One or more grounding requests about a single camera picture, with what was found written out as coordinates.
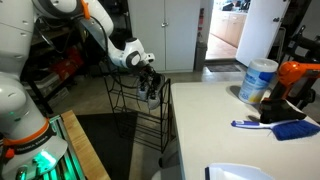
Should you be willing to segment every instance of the doorway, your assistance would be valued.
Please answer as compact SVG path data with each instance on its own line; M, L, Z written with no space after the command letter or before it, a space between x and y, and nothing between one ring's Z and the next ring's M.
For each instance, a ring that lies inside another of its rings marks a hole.
M235 59L250 0L215 0L206 61Z

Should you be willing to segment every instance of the blue label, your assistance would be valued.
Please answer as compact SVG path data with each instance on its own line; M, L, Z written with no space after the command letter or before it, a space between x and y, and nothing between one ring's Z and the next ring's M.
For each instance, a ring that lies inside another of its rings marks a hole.
M273 75L274 72L260 72L249 67L239 92L240 99L249 103L260 102Z

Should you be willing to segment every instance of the brush handle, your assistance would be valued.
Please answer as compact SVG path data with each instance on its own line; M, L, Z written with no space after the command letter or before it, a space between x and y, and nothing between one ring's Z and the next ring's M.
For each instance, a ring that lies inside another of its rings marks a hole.
M249 128L249 129L265 129L271 128L271 124L262 124L254 121L234 120L231 123L233 127Z
M292 123L296 121L299 121L299 120L285 120L285 121L274 122L271 124L263 124L263 123L254 122L254 121L234 120L232 121L231 126L248 128L248 129L271 129L274 126L277 126L280 124L287 124L287 123Z

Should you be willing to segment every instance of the door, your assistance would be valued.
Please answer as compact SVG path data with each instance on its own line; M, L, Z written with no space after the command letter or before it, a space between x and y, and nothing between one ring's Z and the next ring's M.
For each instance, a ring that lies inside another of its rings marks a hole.
M167 71L193 70L199 12L199 1L165 0Z
M251 1L236 54L238 61L249 66L256 58L268 57L289 3L289 0Z
M165 70L165 31L163 0L128 0L132 35L138 38L146 53L153 53L151 66L157 71Z

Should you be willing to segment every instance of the white cabinet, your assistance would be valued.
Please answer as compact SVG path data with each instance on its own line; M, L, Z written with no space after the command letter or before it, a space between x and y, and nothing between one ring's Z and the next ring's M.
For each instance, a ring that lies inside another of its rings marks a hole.
M145 52L155 55L152 67L156 71L192 71L200 1L130 0L128 3L133 36L140 39Z

